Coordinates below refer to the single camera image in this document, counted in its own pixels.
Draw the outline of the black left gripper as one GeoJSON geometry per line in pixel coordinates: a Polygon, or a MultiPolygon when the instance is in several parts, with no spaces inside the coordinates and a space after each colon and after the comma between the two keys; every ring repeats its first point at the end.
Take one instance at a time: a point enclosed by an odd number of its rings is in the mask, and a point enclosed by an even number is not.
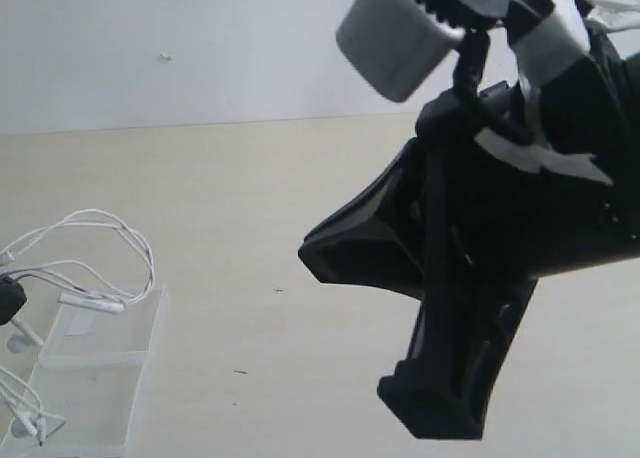
{"type": "Polygon", "coordinates": [[[7,276],[0,282],[0,325],[9,323],[26,304],[26,293],[22,285],[7,276]]]}

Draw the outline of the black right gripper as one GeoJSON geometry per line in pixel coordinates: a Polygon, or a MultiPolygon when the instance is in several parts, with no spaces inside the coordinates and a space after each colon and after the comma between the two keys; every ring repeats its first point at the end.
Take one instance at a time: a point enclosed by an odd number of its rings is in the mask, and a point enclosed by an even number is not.
{"type": "Polygon", "coordinates": [[[605,37],[591,46],[535,102],[547,147],[503,142],[448,91],[423,107],[423,327],[462,327],[485,304],[527,302],[539,278],[638,256],[638,60],[605,37]]]}

